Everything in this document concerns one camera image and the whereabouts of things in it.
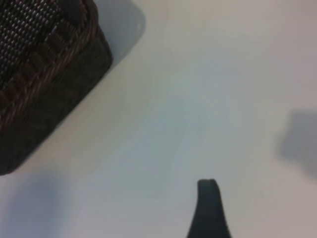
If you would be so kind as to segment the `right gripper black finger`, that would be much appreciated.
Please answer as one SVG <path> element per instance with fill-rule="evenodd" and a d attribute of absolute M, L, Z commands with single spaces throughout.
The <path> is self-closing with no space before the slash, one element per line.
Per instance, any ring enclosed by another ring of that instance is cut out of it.
<path fill-rule="evenodd" d="M 221 193 L 214 179 L 198 181 L 198 198 L 189 238 L 230 238 Z"/>

